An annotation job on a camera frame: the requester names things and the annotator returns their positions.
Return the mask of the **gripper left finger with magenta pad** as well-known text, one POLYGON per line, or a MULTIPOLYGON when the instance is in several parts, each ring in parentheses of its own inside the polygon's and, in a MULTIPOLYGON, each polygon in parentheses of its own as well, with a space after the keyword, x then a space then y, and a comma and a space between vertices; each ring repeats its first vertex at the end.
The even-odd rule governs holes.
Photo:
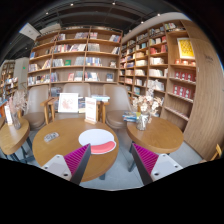
POLYGON ((79 185, 91 155, 91 145, 87 144, 69 154, 55 155, 42 169, 79 185))

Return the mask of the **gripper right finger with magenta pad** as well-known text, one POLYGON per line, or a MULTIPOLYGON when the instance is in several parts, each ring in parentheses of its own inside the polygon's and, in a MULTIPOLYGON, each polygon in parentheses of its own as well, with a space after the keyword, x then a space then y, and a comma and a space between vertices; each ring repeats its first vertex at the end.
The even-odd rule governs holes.
POLYGON ((182 169, 169 155, 156 154, 135 143, 132 144, 132 155, 144 185, 182 169))

